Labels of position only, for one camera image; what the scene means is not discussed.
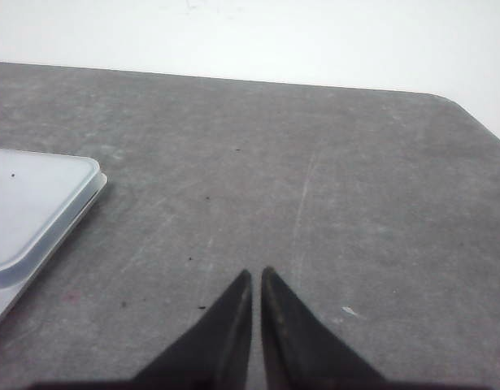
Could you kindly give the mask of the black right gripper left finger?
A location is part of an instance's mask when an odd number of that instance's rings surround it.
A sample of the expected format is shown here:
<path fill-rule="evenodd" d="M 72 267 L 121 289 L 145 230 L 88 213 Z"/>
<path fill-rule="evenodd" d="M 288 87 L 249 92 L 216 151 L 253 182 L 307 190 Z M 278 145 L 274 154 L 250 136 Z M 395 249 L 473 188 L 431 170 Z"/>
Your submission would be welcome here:
<path fill-rule="evenodd" d="M 242 271 L 208 311 L 134 378 L 135 384 L 245 384 L 252 283 Z"/>

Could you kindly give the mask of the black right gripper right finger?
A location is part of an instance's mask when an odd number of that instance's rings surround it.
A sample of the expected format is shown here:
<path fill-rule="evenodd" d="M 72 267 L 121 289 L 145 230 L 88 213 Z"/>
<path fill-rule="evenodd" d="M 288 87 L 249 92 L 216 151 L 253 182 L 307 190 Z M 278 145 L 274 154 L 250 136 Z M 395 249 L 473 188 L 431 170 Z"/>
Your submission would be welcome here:
<path fill-rule="evenodd" d="M 331 333 L 271 266 L 261 278 L 261 334 L 268 384 L 386 381 Z"/>

